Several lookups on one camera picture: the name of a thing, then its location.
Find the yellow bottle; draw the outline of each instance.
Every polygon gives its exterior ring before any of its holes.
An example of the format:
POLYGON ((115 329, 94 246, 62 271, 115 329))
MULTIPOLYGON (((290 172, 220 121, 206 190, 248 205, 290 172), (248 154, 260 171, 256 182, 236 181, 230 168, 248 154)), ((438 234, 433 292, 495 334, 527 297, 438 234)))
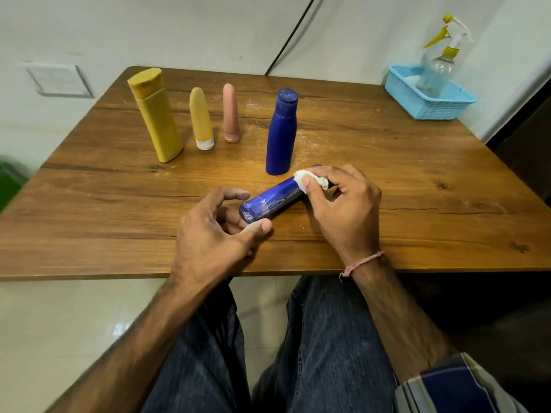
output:
POLYGON ((157 157, 161 162, 174 159, 182 152, 183 143, 170 110, 161 69, 146 69, 131 77, 128 84, 153 140, 157 157))
POLYGON ((193 136, 195 136, 197 147, 203 151, 212 149, 214 138, 207 100, 203 90, 199 87, 192 89, 189 95, 189 113, 191 114, 191 125, 193 126, 193 136))

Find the blue bottle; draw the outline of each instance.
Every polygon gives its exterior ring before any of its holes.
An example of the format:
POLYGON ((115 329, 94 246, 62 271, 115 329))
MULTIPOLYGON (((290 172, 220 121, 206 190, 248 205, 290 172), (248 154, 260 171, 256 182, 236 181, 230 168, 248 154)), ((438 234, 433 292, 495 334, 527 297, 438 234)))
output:
POLYGON ((294 89, 284 88, 278 91, 266 151, 266 172, 270 175, 284 174, 291 167, 298 102, 299 95, 294 89))

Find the blue cylinder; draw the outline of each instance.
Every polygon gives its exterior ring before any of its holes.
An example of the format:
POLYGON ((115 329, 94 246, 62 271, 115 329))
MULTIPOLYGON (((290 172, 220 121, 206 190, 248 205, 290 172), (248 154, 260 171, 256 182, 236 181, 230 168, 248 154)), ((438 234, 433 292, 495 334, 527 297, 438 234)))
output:
POLYGON ((300 190, 294 177, 291 177, 241 204, 239 214, 244 221, 251 224, 271 216, 302 194, 304 193, 300 190))
POLYGON ((268 131, 266 172, 281 175, 291 167, 296 137, 296 107, 299 95, 294 89, 284 88, 275 98, 275 111, 268 131))

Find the white cloth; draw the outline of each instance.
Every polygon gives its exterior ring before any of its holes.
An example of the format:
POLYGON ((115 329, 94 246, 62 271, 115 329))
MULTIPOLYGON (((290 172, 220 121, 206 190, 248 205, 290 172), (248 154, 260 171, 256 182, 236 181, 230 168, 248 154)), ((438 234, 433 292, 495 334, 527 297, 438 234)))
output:
POLYGON ((323 191, 327 191, 327 189, 329 188, 329 181, 327 180, 327 178, 318 177, 317 175, 314 175, 307 170, 300 170, 295 173, 294 180, 296 181, 297 184, 299 184, 299 188, 303 193, 306 193, 306 188, 304 188, 304 184, 302 183, 302 178, 306 174, 308 174, 310 177, 316 180, 316 182, 320 185, 323 191))

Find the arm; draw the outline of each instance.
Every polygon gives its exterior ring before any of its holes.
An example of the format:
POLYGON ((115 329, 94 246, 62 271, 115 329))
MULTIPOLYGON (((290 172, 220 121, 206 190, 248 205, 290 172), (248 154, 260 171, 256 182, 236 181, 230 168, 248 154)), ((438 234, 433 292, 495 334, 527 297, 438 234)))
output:
MULTIPOLYGON (((345 265, 379 250, 381 190, 351 165, 342 170, 313 167, 309 171, 338 186, 329 201, 311 177, 303 183, 316 220, 345 265)), ((353 276, 402 383, 437 365, 455 352, 445 335, 417 305, 397 279, 389 261, 377 258, 356 268, 353 276)))
POLYGON ((272 229, 263 219, 247 225, 224 200, 249 194, 218 188, 183 217, 170 276, 132 327, 47 410, 134 412, 145 401, 180 328, 210 290, 272 229))

